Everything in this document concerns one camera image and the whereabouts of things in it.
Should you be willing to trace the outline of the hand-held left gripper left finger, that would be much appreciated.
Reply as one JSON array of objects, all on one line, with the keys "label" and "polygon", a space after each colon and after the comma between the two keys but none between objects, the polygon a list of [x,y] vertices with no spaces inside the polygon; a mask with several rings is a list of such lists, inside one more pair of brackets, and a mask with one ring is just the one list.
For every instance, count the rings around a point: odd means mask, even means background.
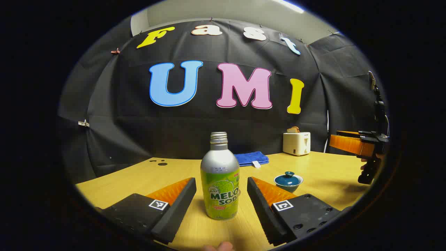
[{"label": "hand-held left gripper left finger", "polygon": [[185,178],[146,196],[131,194],[99,212],[129,232],[171,243],[196,193],[195,178]]}]

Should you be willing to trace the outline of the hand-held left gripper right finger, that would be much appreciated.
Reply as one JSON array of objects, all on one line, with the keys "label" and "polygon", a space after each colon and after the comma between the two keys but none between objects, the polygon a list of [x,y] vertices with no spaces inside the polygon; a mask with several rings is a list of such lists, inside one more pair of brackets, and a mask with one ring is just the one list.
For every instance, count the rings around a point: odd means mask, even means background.
[{"label": "hand-held left gripper right finger", "polygon": [[247,192],[269,244],[302,240],[341,211],[311,194],[296,196],[259,178],[247,178]]}]

